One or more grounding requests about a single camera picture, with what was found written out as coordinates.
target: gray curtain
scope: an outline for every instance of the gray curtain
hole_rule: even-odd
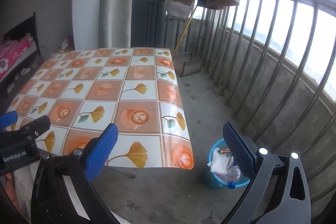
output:
[[[99,46],[131,46],[132,0],[100,0]]]

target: blue gripper pad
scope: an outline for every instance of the blue gripper pad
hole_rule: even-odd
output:
[[[8,127],[15,122],[17,122],[17,113],[15,111],[8,112],[0,117],[0,129]]]
[[[255,159],[232,125],[227,122],[223,126],[223,139],[238,164],[241,173],[252,180],[255,175]]]
[[[99,176],[117,140],[118,128],[115,124],[110,123],[86,159],[85,176],[88,181]]]

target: blue bucket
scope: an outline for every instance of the blue bucket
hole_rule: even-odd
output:
[[[224,139],[220,139],[219,141],[217,141],[210,149],[210,152],[208,155],[208,162],[212,161],[213,150],[217,147],[220,149],[228,148]],[[203,171],[203,179],[206,185],[208,185],[209,187],[213,189],[227,187],[227,183],[222,181],[216,174],[211,173],[210,167],[208,165]],[[239,180],[236,182],[236,187],[243,187],[249,184],[249,182],[250,182],[250,179],[248,177],[241,175]]]

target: yellow pole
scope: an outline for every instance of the yellow pole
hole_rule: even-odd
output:
[[[176,51],[177,51],[179,45],[181,44],[182,38],[183,38],[183,36],[184,36],[184,34],[185,34],[185,31],[187,30],[187,28],[188,28],[188,26],[189,26],[191,20],[193,19],[194,13],[196,12],[196,9],[197,9],[197,6],[196,6],[195,9],[193,10],[193,12],[192,12],[192,14],[191,14],[191,16],[190,16],[190,18],[189,18],[189,20],[188,20],[188,22],[187,22],[185,28],[184,28],[182,34],[181,34],[181,37],[180,37],[180,39],[179,39],[178,42],[177,42],[177,45],[176,45],[176,47],[175,47],[175,49],[174,49],[174,52],[173,52],[171,58],[173,58],[173,57],[175,56]]]

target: blue bottle cap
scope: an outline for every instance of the blue bottle cap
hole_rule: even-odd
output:
[[[228,184],[227,184],[227,187],[229,189],[235,189],[236,187],[236,183],[234,181],[230,181]]]

